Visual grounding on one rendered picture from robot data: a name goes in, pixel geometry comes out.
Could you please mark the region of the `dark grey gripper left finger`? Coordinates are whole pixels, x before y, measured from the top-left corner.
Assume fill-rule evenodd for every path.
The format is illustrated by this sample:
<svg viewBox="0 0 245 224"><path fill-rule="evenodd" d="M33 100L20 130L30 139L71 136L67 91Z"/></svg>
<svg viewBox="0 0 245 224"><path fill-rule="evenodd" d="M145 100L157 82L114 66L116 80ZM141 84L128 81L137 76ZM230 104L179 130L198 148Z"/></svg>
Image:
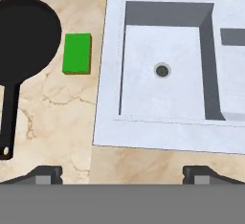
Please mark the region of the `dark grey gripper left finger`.
<svg viewBox="0 0 245 224"><path fill-rule="evenodd" d="M62 166L38 166L26 175L4 181L4 184L62 185L62 172Z"/></svg>

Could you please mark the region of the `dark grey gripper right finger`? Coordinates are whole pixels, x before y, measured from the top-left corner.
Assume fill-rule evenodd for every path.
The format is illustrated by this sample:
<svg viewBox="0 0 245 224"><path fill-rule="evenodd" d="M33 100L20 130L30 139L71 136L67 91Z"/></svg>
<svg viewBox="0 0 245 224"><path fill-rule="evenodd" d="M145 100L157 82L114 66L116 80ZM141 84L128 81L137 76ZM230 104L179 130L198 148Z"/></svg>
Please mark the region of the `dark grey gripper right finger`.
<svg viewBox="0 0 245 224"><path fill-rule="evenodd" d="M223 176L208 166L184 166L184 185L214 185L214 184L238 184L245 185L245 182Z"/></svg>

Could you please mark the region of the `white double sink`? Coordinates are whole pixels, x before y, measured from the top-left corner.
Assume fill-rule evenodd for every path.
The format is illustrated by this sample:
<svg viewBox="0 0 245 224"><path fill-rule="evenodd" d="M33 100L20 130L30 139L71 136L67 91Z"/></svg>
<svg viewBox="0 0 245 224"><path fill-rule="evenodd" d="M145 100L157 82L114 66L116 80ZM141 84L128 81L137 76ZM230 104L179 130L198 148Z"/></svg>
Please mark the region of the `white double sink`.
<svg viewBox="0 0 245 224"><path fill-rule="evenodd" d="M106 0L93 143L245 154L245 0Z"/></svg>

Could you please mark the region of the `green sponge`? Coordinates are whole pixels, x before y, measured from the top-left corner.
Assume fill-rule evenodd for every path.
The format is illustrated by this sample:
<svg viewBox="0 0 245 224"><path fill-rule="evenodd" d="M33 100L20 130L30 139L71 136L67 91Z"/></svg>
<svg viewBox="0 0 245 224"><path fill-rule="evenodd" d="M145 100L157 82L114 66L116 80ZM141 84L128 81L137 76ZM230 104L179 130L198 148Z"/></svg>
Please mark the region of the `green sponge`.
<svg viewBox="0 0 245 224"><path fill-rule="evenodd" d="M91 69L92 35L66 34L62 72L64 74L89 74Z"/></svg>

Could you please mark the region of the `black frying pan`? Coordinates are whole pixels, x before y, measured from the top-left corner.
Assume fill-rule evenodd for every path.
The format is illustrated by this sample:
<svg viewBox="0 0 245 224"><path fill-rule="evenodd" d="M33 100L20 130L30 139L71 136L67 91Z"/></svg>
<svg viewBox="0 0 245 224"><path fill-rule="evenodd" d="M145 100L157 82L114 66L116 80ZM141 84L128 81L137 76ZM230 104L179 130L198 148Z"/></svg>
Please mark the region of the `black frying pan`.
<svg viewBox="0 0 245 224"><path fill-rule="evenodd" d="M13 156L20 85L42 71L61 41L56 12L40 0L0 0L0 160Z"/></svg>

